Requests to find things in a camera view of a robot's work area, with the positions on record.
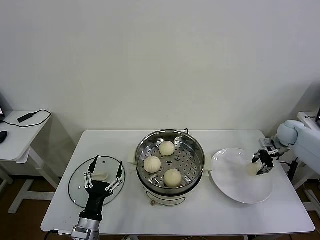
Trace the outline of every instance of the white wall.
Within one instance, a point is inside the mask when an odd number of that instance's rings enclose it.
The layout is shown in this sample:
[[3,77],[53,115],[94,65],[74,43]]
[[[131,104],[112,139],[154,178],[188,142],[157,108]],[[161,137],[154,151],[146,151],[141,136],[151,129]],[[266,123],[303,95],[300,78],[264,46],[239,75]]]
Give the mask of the white wall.
[[1,1],[0,92],[12,109],[51,110],[75,143],[88,129],[269,134],[320,79],[319,12],[318,0]]

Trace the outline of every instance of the steamer basket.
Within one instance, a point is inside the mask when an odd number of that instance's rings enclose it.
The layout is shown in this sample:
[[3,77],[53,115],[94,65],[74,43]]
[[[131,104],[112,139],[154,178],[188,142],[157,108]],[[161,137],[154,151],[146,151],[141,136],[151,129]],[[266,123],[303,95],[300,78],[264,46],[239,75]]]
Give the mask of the steamer basket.
[[[163,141],[174,144],[175,151],[171,156],[160,153],[159,145]],[[150,156],[161,160],[161,168],[156,173],[149,173],[144,169],[144,161]],[[197,140],[189,134],[161,130],[151,133],[141,141],[135,151],[135,164],[138,177],[147,189],[161,196],[180,196],[199,183],[205,165],[205,154]],[[181,173],[181,186],[170,188],[165,185],[164,175],[169,169],[176,169]]]

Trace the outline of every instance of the white table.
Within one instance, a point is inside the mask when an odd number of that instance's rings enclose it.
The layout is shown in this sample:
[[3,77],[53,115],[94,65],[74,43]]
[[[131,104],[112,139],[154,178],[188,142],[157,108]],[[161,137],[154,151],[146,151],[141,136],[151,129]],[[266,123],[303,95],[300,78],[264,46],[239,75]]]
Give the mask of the white table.
[[[112,156],[123,161],[126,180],[120,194],[103,207],[103,235],[275,235],[315,230],[307,211],[278,162],[272,174],[273,192],[268,200],[254,205],[236,202],[202,177],[186,201],[176,206],[150,205],[135,170],[127,163],[139,142],[152,131],[85,131],[43,219],[41,229],[71,231],[83,210],[69,198],[68,183],[86,160]],[[224,148],[254,153],[260,148],[261,131],[191,130],[206,154]]]
[[[35,114],[32,118],[19,123],[17,119],[28,113],[33,113],[35,111],[7,111],[5,112],[5,121],[12,124],[17,124],[20,126],[27,126],[41,123],[48,116],[47,112],[41,111]],[[59,185],[60,179],[55,175],[55,173],[45,164],[41,157],[32,149],[30,144],[36,138],[40,130],[47,123],[31,126],[26,128],[21,128],[17,126],[8,125],[6,123],[0,123],[0,132],[7,131],[8,136],[5,141],[0,144],[0,161],[2,162],[21,162],[22,157],[31,157],[31,161],[35,169],[56,189]],[[0,178],[3,179],[3,183],[0,186],[0,191],[4,189],[6,184],[11,184],[13,180],[0,169]],[[54,193],[51,192],[31,192],[28,191],[33,183],[33,180],[28,179],[23,187],[21,188],[19,194],[15,198],[8,213],[15,214],[22,203],[23,199],[31,200],[51,200]]]

